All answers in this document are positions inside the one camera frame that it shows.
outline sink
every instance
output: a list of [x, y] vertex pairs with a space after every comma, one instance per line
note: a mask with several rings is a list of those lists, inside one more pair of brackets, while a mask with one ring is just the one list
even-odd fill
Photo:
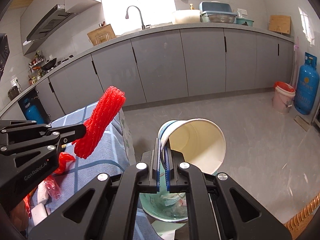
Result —
[[[167, 26], [167, 25], [172, 25], [172, 22], [170, 22], [170, 23], [160, 23], [160, 24], [151, 25], [151, 26], [150, 26], [150, 29], [151, 29], [151, 28], [162, 27], [162, 26]], [[139, 31], [142, 31], [142, 28], [138, 28], [138, 29], [135, 29], [135, 30], [127, 31], [127, 32], [125, 32], [125, 33], [122, 33], [120, 36], [127, 35], [127, 34], [130, 34], [130, 33], [139, 32]]]

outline white paper cup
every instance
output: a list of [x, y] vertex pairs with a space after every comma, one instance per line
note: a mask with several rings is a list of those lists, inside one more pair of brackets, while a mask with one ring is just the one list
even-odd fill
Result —
[[221, 129], [207, 119], [168, 121], [161, 126], [158, 138], [161, 152], [170, 139], [172, 150], [182, 152], [186, 162], [208, 174], [220, 167], [226, 154], [226, 140]]

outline countertop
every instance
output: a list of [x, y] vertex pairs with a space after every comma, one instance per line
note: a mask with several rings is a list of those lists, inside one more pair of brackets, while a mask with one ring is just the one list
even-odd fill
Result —
[[278, 37], [287, 41], [290, 41], [294, 43], [294, 38], [286, 37], [284, 35], [274, 33], [268, 30], [263, 30], [263, 29], [258, 29], [250, 26], [244, 26], [244, 25], [238, 25], [238, 24], [228, 24], [228, 23], [187, 23], [187, 24], [175, 24], [175, 25], [166, 25], [166, 26], [161, 26], [161, 27], [156, 27], [156, 28], [150, 28], [142, 31], [137, 31], [134, 33], [129, 33], [123, 36], [120, 36], [118, 38], [112, 39], [110, 41], [103, 42], [97, 46], [94, 46], [76, 56], [73, 58], [70, 58], [69, 60], [61, 63], [59, 66], [55, 67], [52, 71], [44, 75], [41, 79], [38, 80], [35, 84], [31, 85], [27, 89], [25, 89], [22, 93], [20, 93], [15, 99], [13, 99], [10, 103], [8, 103], [1, 111], [0, 111], [0, 116], [9, 109], [10, 106], [12, 106], [15, 102], [17, 102], [20, 98], [22, 98], [26, 93], [28, 93], [30, 90], [36, 87], [37, 84], [39, 84], [42, 80], [46, 79], [49, 77], [51, 74], [55, 73], [59, 69], [65, 67], [66, 65], [70, 64], [71, 62], [84, 57], [88, 55], [89, 53], [92, 53], [96, 50], [102, 49], [104, 47], [107, 47], [109, 45], [129, 40], [135, 37], [143, 36], [146, 34], [151, 34], [151, 33], [158, 33], [158, 32], [164, 32], [164, 31], [170, 31], [170, 30], [180, 30], [180, 29], [189, 29], [189, 28], [227, 28], [227, 29], [238, 29], [238, 30], [246, 30], [246, 31], [252, 31], [252, 32], [257, 32], [257, 33], [263, 33], [263, 34], [268, 34], [274, 37]]

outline faucet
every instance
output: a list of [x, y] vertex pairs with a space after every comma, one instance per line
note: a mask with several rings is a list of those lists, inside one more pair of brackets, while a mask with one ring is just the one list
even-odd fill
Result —
[[140, 9], [139, 9], [137, 6], [135, 6], [135, 5], [130, 5], [130, 6], [127, 8], [127, 14], [126, 14], [125, 18], [126, 18], [126, 19], [129, 19], [128, 9], [129, 9], [131, 6], [133, 6], [133, 7], [135, 7], [135, 8], [137, 8], [137, 9], [138, 9], [139, 14], [140, 14], [141, 23], [142, 23], [142, 30], [145, 30], [145, 29], [146, 29], [146, 27], [145, 27], [145, 26], [144, 26], [144, 24], [143, 24], [141, 11], [140, 11]]

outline screw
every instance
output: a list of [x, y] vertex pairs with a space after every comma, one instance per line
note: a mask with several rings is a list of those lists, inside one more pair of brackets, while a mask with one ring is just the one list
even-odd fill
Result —
[[227, 178], [228, 178], [228, 175], [225, 173], [218, 174], [218, 179], [220, 179], [220, 180], [226, 180]]
[[105, 173], [100, 173], [97, 177], [98, 180], [100, 181], [104, 181], [108, 178], [108, 174], [105, 174]]
[[189, 163], [186, 163], [186, 162], [183, 162], [183, 163], [180, 163], [179, 164], [180, 168], [182, 169], [187, 169], [190, 167], [190, 164]]
[[147, 167], [147, 164], [146, 163], [137, 163], [136, 167], [139, 170], [144, 170]]

